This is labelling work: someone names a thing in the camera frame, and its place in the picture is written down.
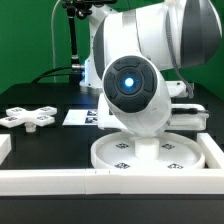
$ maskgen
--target white platform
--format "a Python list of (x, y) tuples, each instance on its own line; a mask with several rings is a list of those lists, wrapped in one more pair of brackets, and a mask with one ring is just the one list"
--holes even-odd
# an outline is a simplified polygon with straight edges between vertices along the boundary
[(208, 134), (198, 134), (209, 168), (186, 170), (0, 171), (2, 195), (224, 194), (224, 154)]

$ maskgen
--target round white tray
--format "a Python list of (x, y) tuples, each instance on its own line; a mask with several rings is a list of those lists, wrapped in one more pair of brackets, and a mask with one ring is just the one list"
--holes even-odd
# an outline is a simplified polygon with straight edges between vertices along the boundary
[(91, 147), (92, 165), (105, 169), (195, 169), (205, 165), (200, 146), (186, 137), (163, 133), (155, 138), (159, 142), (158, 156), (155, 158), (136, 156), (137, 139), (139, 137), (123, 132), (98, 139)]

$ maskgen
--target white cable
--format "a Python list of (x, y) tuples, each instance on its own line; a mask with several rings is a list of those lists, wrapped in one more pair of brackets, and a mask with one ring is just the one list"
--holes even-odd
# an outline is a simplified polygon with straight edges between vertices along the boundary
[(52, 56), (53, 56), (53, 68), (56, 68), (56, 49), (55, 49), (55, 30), (54, 30), (54, 20), (57, 7), (61, 0), (58, 0), (53, 8), (51, 15), (51, 40), (52, 40)]

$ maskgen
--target blue light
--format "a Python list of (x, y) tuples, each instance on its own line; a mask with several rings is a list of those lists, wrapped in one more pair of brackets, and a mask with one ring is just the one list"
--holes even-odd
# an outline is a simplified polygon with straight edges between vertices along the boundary
[(132, 87), (134, 85), (134, 80), (132, 78), (127, 78), (124, 83), (127, 87)]

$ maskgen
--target white base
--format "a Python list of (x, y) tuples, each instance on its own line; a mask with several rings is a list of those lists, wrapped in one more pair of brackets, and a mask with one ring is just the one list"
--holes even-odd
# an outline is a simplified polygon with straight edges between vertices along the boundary
[(139, 138), (118, 132), (92, 145), (91, 162), (96, 169), (195, 169), (204, 167), (205, 157), (196, 142), (180, 135)]
[(224, 154), (208, 134), (198, 134), (209, 168), (181, 170), (0, 171), (0, 196), (69, 194), (224, 194)]
[(0, 165), (11, 151), (10, 135), (0, 135)]

